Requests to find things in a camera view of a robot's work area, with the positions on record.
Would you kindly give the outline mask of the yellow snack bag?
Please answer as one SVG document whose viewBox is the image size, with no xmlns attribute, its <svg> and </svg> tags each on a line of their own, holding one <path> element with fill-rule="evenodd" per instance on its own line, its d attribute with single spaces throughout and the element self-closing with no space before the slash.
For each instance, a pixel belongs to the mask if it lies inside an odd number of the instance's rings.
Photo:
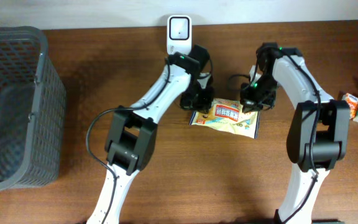
<svg viewBox="0 0 358 224">
<path fill-rule="evenodd" d="M 256 139 L 259 130 L 259 112 L 242 112 L 239 101 L 214 98 L 207 113 L 194 111 L 189 125 L 206 126 L 217 131 Z"/>
</svg>

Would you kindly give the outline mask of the orange small box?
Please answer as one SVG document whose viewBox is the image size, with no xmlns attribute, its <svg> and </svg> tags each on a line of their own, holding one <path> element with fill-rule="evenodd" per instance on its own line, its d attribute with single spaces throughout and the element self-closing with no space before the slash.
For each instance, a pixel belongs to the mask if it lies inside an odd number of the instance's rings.
<svg viewBox="0 0 358 224">
<path fill-rule="evenodd" d="M 350 117 L 349 119 L 353 119 L 356 116 L 357 110 L 358 110 L 358 97 L 346 93 L 343 95 L 342 100 L 344 100 L 350 108 Z"/>
</svg>

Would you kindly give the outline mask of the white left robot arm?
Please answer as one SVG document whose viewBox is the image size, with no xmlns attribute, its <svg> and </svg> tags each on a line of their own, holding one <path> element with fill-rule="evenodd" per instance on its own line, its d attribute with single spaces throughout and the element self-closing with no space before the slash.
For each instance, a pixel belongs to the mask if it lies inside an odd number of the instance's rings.
<svg viewBox="0 0 358 224">
<path fill-rule="evenodd" d="M 130 107 L 118 106 L 101 112 L 86 132 L 86 150 L 93 156 L 91 131 L 102 116 L 112 114 L 104 145 L 106 160 L 93 157 L 106 170 L 106 177 L 87 223 L 119 223 L 131 183 L 154 153 L 158 123 L 176 98 L 183 110 L 207 113 L 212 107 L 213 74 L 203 71 L 212 62 L 206 48 L 194 45 L 189 53 L 175 52 L 164 61 L 161 75 L 142 98 Z"/>
</svg>

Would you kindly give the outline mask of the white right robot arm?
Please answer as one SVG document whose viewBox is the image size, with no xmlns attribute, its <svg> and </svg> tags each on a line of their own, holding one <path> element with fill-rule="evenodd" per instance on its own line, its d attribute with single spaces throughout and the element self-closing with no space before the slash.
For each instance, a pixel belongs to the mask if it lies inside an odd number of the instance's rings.
<svg viewBox="0 0 358 224">
<path fill-rule="evenodd" d="M 241 86 L 243 113 L 273 108 L 278 87 L 295 109 L 286 140 L 290 181 L 272 221 L 311 223 L 323 181 L 346 155 L 350 108 L 321 88 L 296 47 L 263 43 L 255 54 L 254 72 L 262 74 Z"/>
</svg>

